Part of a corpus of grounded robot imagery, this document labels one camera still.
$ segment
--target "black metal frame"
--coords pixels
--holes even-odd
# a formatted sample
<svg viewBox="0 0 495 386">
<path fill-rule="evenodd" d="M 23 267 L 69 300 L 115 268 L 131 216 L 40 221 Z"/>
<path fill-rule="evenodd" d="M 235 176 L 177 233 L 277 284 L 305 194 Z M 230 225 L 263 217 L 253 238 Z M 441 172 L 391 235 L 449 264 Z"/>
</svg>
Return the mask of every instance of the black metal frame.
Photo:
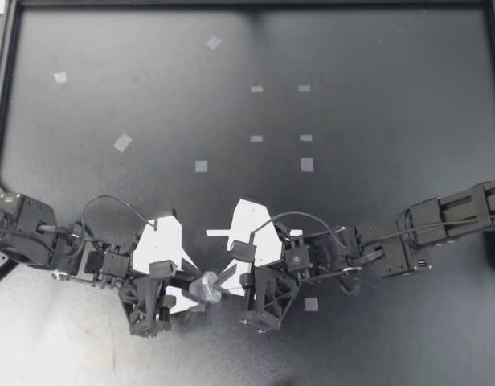
<svg viewBox="0 0 495 386">
<path fill-rule="evenodd" d="M 21 15 L 26 8 L 109 6 L 476 6 L 485 11 L 495 74 L 495 0 L 7 0 L 0 43 L 0 150 L 6 126 L 7 105 L 14 71 Z M 0 279 L 14 268 L 8 261 L 0 267 Z"/>
</svg>

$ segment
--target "white tape marker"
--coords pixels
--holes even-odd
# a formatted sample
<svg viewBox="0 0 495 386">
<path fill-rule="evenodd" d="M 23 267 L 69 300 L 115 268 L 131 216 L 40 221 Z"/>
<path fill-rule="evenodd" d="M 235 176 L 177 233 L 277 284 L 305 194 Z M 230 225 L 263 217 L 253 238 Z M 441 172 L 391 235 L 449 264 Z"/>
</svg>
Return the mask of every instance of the white tape marker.
<svg viewBox="0 0 495 386">
<path fill-rule="evenodd" d="M 65 71 L 55 72 L 53 74 L 55 78 L 55 82 L 58 84 L 67 83 L 68 82 L 68 74 Z"/>
<path fill-rule="evenodd" d="M 253 94 L 258 94 L 260 92 L 264 92 L 264 88 L 262 86 L 251 86 L 251 92 Z"/>
<path fill-rule="evenodd" d="M 305 298 L 305 311 L 317 312 L 319 311 L 319 301 L 317 298 Z"/>
<path fill-rule="evenodd" d="M 117 139 L 116 143 L 113 144 L 113 147 L 115 147 L 117 150 L 123 153 L 131 142 L 132 142 L 132 138 L 129 135 L 122 134 Z"/>
<path fill-rule="evenodd" d="M 208 237 L 229 237 L 230 229 L 207 229 Z"/>
<path fill-rule="evenodd" d="M 196 161 L 195 163 L 196 173 L 207 173 L 208 172 L 208 161 Z"/>
<path fill-rule="evenodd" d="M 210 48 L 212 51 L 215 51 L 216 49 L 221 47 L 221 44 L 223 44 L 223 41 L 217 36 L 212 36 L 206 42 L 207 47 Z"/>
<path fill-rule="evenodd" d="M 313 158 L 301 159 L 301 171 L 303 173 L 313 173 Z"/>
</svg>

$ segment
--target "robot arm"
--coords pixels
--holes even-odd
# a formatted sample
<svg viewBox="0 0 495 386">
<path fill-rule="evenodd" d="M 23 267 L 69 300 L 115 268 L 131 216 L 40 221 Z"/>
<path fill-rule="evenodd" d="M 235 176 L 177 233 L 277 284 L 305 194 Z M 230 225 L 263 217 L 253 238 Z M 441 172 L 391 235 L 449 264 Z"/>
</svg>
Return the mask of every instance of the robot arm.
<svg viewBox="0 0 495 386">
<path fill-rule="evenodd" d="M 312 217 L 325 231 L 287 229 L 280 219 L 290 215 Z M 14 264 L 51 270 L 60 280 L 117 288 L 130 332 L 146 337 L 169 330 L 172 314 L 217 302 L 220 292 L 242 296 L 241 321 L 263 332 L 281 326 L 307 282 L 332 277 L 343 292 L 356 294 L 359 271 L 367 266 L 380 277 L 429 269 L 421 250 L 495 228 L 495 181 L 351 228 L 330 228 L 295 211 L 271 217 L 264 205 L 242 199 L 230 229 L 215 233 L 228 236 L 233 257 L 218 277 L 202 275 L 185 252 L 173 212 L 146 223 L 137 243 L 124 251 L 87 236 L 83 219 L 60 227 L 46 204 L 0 192 L 0 253 Z M 86 244 L 93 247 L 89 253 Z"/>
<path fill-rule="evenodd" d="M 205 304 L 191 293 L 193 283 L 203 286 L 203 278 L 182 247 L 182 226 L 175 213 L 156 224 L 146 225 L 137 243 L 121 251 L 86 236 L 81 223 L 58 226 L 45 203 L 0 192 L 0 253 L 12 265 L 50 270 L 59 280 L 117 288 L 130 332 L 144 337 L 169 330 L 171 314 Z M 93 247 L 89 253 L 86 244 Z"/>
<path fill-rule="evenodd" d="M 262 224 L 276 230 L 283 245 L 281 253 L 265 256 L 269 264 L 256 264 L 260 244 L 253 238 L 257 228 L 251 228 L 233 243 L 234 260 L 218 280 L 220 289 L 228 291 L 224 287 L 228 278 L 239 278 L 243 288 L 241 322 L 251 324 L 258 332 L 280 328 L 300 286 L 306 282 L 334 277 L 343 292 L 356 294 L 358 273 L 367 266 L 380 277 L 430 269 L 428 259 L 419 255 L 421 250 L 495 228 L 495 181 L 417 203 L 394 219 L 366 221 L 341 231 L 329 229 L 291 236 L 284 225 L 276 222 L 279 218 L 281 215 L 267 218 Z M 231 267 L 235 262 L 244 265 L 237 265 L 234 271 Z"/>
</svg>

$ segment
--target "black cable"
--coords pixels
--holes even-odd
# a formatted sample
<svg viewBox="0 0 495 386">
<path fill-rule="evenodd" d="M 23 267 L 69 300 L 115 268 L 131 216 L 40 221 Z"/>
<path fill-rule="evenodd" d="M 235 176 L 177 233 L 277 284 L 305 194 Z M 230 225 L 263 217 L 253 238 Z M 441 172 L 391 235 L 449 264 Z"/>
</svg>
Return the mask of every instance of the black cable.
<svg viewBox="0 0 495 386">
<path fill-rule="evenodd" d="M 321 219 L 317 216 L 311 215 L 309 213 L 306 213 L 304 211 L 284 211 L 278 215 L 271 217 L 269 220 L 267 220 L 262 225 L 260 225 L 257 229 L 255 229 L 254 231 L 251 232 L 251 239 L 254 237 L 255 233 L 257 233 L 260 229 L 262 229 L 266 225 L 268 225 L 270 223 L 274 223 L 276 220 L 279 220 L 279 219 L 281 219 L 283 217 L 287 217 L 287 216 L 303 216 L 303 217 L 308 217 L 312 220 L 316 220 L 318 223 L 320 223 L 322 226 L 324 226 L 326 228 L 325 234 L 329 233 L 332 236 L 332 238 L 335 240 L 335 243 L 337 243 L 338 246 L 340 246 L 341 248 L 344 248 L 344 249 L 350 249 L 350 247 L 345 245 L 337 237 L 337 235 L 335 235 L 334 231 L 330 228 L 330 226 L 323 219 Z"/>
<path fill-rule="evenodd" d="M 14 235 L 14 236 L 25 237 L 27 239 L 33 240 L 33 241 L 41 244 L 50 253 L 55 253 L 55 250 L 50 245 L 48 245 L 44 240 L 42 240 L 41 238 L 39 238 L 38 236 L 36 236 L 33 233 L 25 233 L 25 232 L 20 232 L 20 231 L 12 231 L 10 229 L 5 229 L 5 228 L 0 228 L 0 232 L 8 233 L 8 234 Z"/>
<path fill-rule="evenodd" d="M 92 205 L 93 203 L 95 203 L 96 201 L 98 201 L 100 199 L 112 199 L 112 200 L 116 201 L 117 203 L 120 203 L 123 207 L 128 208 L 136 217 L 138 217 L 140 220 L 142 220 L 143 223 L 148 224 L 155 231 L 157 230 L 156 220 L 155 220 L 154 224 L 151 224 L 149 222 L 149 220 L 147 220 L 137 209 L 133 208 L 130 203 L 127 203 L 126 201 L 119 199 L 114 195 L 98 195 L 95 199 L 91 199 L 90 201 L 88 201 L 84 206 L 84 210 L 81 212 L 81 228 L 83 229 L 83 234 L 85 234 L 86 229 L 91 230 L 90 226 L 88 226 L 88 225 L 85 226 L 85 222 L 86 222 L 85 221 L 85 213 L 87 212 L 88 207 L 90 207 L 90 205 Z"/>
<path fill-rule="evenodd" d="M 367 245 L 378 243 L 380 241 L 393 239 L 395 237 L 407 235 L 407 234 L 417 232 L 417 231 L 423 231 L 426 229 L 435 230 L 435 228 L 442 228 L 442 227 L 455 226 L 455 225 L 475 224 L 477 222 L 478 222 L 478 220 L 457 220 L 457 221 L 440 221 L 439 223 L 430 223 L 430 224 L 420 225 L 419 227 L 413 227 L 413 228 L 406 229 L 404 231 L 389 233 L 388 235 L 379 237 L 377 239 L 369 240 L 366 243 L 362 244 L 361 248 L 364 248 Z"/>
<path fill-rule="evenodd" d="M 158 226 L 157 221 L 155 220 L 154 224 L 151 224 L 137 209 L 133 208 L 130 203 L 127 203 L 126 201 L 119 199 L 118 197 L 116 197 L 114 195 L 98 195 L 95 199 L 91 199 L 90 201 L 88 201 L 85 204 L 84 209 L 81 212 L 80 221 L 75 223 L 75 224 L 79 224 L 81 226 L 81 235 L 79 235 L 79 237 L 84 238 L 85 234 L 88 234 L 88 235 L 90 235 L 91 239 L 84 239 L 80 243 L 80 245 L 78 246 L 78 249 L 75 252 L 73 252 L 69 255 L 66 255 L 67 257 L 78 256 L 80 253 L 83 252 L 85 244 L 88 242 L 91 242 L 94 245 L 96 245 L 97 242 L 103 242 L 102 240 L 94 237 L 94 232 L 92 231 L 91 227 L 88 225 L 88 222 L 85 219 L 85 214 L 87 213 L 88 208 L 93 203 L 95 203 L 96 201 L 98 201 L 100 199 L 112 199 L 112 200 L 116 201 L 117 203 L 120 203 L 122 206 L 128 208 L 136 217 L 138 217 L 140 220 L 142 220 L 143 223 L 148 224 L 150 227 L 153 227 L 153 229 L 155 231 L 157 230 L 157 226 Z"/>
</svg>

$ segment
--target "cable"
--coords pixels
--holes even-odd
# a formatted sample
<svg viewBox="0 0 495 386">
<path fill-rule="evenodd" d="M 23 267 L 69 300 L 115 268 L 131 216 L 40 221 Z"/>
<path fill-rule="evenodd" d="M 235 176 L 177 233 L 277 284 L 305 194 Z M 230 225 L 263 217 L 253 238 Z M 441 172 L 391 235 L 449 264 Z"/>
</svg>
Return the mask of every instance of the cable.
<svg viewBox="0 0 495 386">
<path fill-rule="evenodd" d="M 137 209 L 133 208 L 130 203 L 127 203 L 126 201 L 117 198 L 114 195 L 98 195 L 95 199 L 91 199 L 88 201 L 85 206 L 84 210 L 81 212 L 81 228 L 83 229 L 83 232 L 85 233 L 85 230 L 88 228 L 89 230 L 91 229 L 90 226 L 87 225 L 85 226 L 85 213 L 88 210 L 88 207 L 95 203 L 96 201 L 100 199 L 113 199 L 117 203 L 120 203 L 123 207 L 128 208 L 136 217 L 138 217 L 140 220 L 142 220 L 143 223 L 148 224 L 150 227 L 152 227 L 155 231 L 157 230 L 157 222 L 155 221 L 154 224 L 151 224 L 149 220 L 147 220 Z"/>
<path fill-rule="evenodd" d="M 251 239 L 254 237 L 255 233 L 257 233 L 260 229 L 262 229 L 263 227 L 265 227 L 267 224 L 270 224 L 270 223 L 274 223 L 276 220 L 279 220 L 283 217 L 287 217 L 287 216 L 303 216 L 303 217 L 308 217 L 312 220 L 316 220 L 318 223 L 320 223 L 322 226 L 324 226 L 326 228 L 326 232 L 325 234 L 330 234 L 332 236 L 332 238 L 335 240 L 335 243 L 337 243 L 337 245 L 341 248 L 344 248 L 344 249 L 350 249 L 350 247 L 348 247 L 347 245 L 345 245 L 338 237 L 337 235 L 335 235 L 333 229 L 330 228 L 330 226 L 321 218 L 317 217 L 317 216 L 314 216 L 314 215 L 311 215 L 309 213 L 306 213 L 304 211 L 284 211 L 278 215 L 275 215 L 273 217 L 271 217 L 269 220 L 267 220 L 266 222 L 264 222 L 262 225 L 260 225 L 257 229 L 255 229 L 254 231 L 251 232 Z"/>
<path fill-rule="evenodd" d="M 370 245 L 373 243 L 378 243 L 379 241 L 392 239 L 394 237 L 399 237 L 402 235 L 412 234 L 414 232 L 422 231 L 425 229 L 434 230 L 435 228 L 442 228 L 442 227 L 456 226 L 456 225 L 475 224 L 478 222 L 479 222 L 478 219 L 473 219 L 473 220 L 457 220 L 457 221 L 440 221 L 439 223 L 430 223 L 430 224 L 420 225 L 419 227 L 413 227 L 413 228 L 406 229 L 404 231 L 389 233 L 388 235 L 379 237 L 378 239 L 369 240 L 366 243 L 362 244 L 361 247 L 363 248 L 363 247 L 366 247 L 367 245 Z"/>
<path fill-rule="evenodd" d="M 12 231 L 10 229 L 5 229 L 5 228 L 0 228 L 0 232 L 8 233 L 10 235 L 20 236 L 20 237 L 24 237 L 24 238 L 36 241 L 37 243 L 41 244 L 45 249 L 47 249 L 50 253 L 55 253 L 55 250 L 51 246 L 49 246 L 44 240 L 42 240 L 41 238 L 39 238 L 38 236 L 36 236 L 33 233 Z"/>
</svg>

